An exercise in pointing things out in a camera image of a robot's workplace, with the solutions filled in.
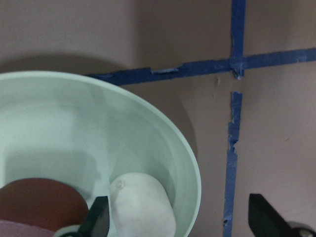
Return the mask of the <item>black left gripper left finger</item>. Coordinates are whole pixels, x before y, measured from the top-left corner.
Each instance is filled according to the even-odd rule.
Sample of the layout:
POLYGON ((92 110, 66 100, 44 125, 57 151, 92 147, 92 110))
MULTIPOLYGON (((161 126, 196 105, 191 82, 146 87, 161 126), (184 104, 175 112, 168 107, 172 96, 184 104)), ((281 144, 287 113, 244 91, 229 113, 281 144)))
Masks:
POLYGON ((110 210, 107 196, 97 197, 80 225, 80 237, 107 237, 110 228, 110 210))

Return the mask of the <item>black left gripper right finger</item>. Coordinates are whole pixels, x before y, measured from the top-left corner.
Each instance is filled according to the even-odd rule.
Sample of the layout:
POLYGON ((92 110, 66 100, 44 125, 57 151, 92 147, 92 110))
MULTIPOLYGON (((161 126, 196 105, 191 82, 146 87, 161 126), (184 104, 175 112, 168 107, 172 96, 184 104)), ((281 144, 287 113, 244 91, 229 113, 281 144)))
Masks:
POLYGON ((250 194, 248 224, 255 237, 295 237, 296 233, 261 194, 250 194))

